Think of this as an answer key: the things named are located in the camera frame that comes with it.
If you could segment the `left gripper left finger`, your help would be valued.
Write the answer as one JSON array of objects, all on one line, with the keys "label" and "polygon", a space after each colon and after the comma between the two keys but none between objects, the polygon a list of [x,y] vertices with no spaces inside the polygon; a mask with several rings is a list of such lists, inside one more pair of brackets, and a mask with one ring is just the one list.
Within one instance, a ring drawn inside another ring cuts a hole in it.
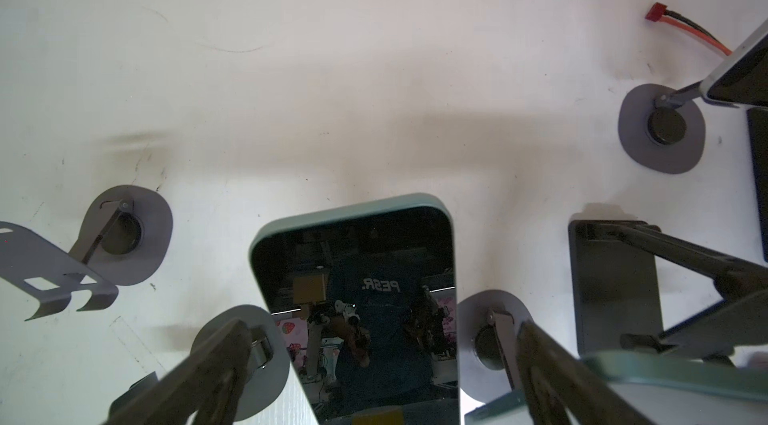
[{"label": "left gripper left finger", "polygon": [[233,319],[108,424],[232,424],[247,379],[251,335]]}]

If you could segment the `black phone with label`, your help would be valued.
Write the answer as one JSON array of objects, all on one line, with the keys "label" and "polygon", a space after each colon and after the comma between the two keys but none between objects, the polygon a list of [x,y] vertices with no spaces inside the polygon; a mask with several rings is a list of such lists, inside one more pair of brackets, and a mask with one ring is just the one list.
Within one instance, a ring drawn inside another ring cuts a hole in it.
[{"label": "black phone with label", "polygon": [[459,422],[454,233],[437,197],[274,220],[249,262],[318,423]]}]

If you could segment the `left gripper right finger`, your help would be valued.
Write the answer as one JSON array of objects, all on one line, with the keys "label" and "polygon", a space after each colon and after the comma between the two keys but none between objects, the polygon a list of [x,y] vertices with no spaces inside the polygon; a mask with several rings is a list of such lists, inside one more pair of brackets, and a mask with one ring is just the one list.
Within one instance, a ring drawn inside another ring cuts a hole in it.
[{"label": "left gripper right finger", "polygon": [[535,424],[650,422],[531,321],[520,326],[516,363]]}]

